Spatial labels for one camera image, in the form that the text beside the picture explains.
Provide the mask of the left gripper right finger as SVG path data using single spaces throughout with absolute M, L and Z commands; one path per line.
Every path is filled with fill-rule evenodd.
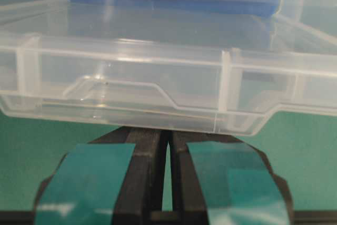
M 287 182 L 266 154 L 230 135 L 175 131 L 174 206 L 184 224 L 291 224 Z

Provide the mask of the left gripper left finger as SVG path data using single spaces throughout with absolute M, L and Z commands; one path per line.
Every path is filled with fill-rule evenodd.
M 122 127 L 79 144 L 39 186 L 35 224 L 145 224 L 162 208 L 162 131 Z

